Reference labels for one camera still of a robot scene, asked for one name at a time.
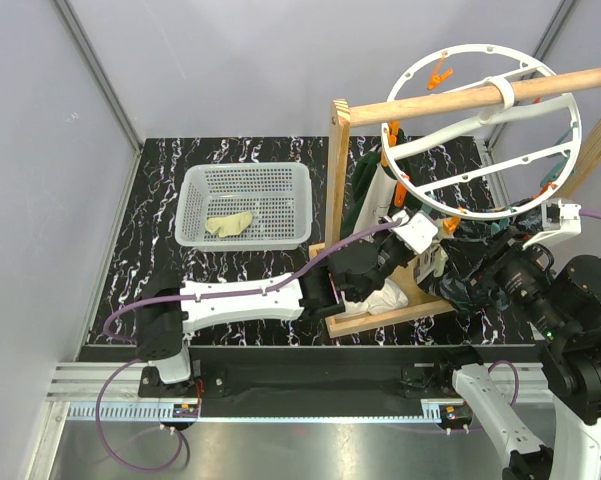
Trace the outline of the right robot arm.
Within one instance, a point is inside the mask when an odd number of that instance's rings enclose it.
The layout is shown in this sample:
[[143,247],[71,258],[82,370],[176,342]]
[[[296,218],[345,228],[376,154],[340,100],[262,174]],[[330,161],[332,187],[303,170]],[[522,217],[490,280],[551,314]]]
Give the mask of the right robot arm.
[[601,479],[601,258],[579,255],[557,275],[551,252],[502,231],[472,246],[444,241],[460,279],[501,294],[545,340],[542,372],[556,415],[554,447],[546,446],[496,390],[469,346],[439,359],[434,384],[459,395],[500,457],[504,479]]

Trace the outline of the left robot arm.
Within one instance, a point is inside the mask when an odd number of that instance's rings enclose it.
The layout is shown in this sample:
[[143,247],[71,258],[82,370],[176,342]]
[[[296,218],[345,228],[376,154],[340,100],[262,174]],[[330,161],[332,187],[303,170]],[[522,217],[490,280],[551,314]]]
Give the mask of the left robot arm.
[[431,243],[394,228],[349,237],[294,274],[226,284],[155,279],[136,311],[136,355],[154,364],[170,393],[186,395],[196,382],[186,334],[254,319],[355,317],[404,307],[408,297],[390,277]]

